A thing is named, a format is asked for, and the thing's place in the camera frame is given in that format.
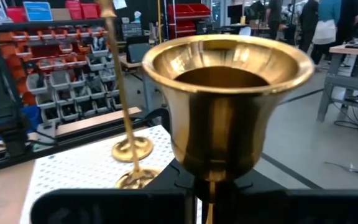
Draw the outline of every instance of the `gray floor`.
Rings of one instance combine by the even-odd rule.
[[[354,57],[349,57],[347,62],[351,64],[353,60]],[[291,92],[286,100],[321,89],[327,68],[324,65],[321,72],[315,73],[306,85]],[[341,75],[345,75],[351,69],[341,68],[340,71]],[[127,75],[126,88],[130,106],[144,106],[142,82]],[[343,91],[335,89],[334,94],[340,95]],[[316,121],[322,94],[319,92],[282,104],[274,111],[268,124],[264,153],[322,188],[358,189],[358,174],[324,164],[335,162],[344,166],[352,164],[358,168],[358,132],[334,125],[336,120],[347,119],[334,105],[329,107],[325,122]],[[154,93],[153,98],[155,106],[161,104],[160,93]],[[354,119],[352,108],[349,108],[347,115]],[[277,182],[285,182],[287,187],[305,187],[265,160],[261,160],[256,169]]]

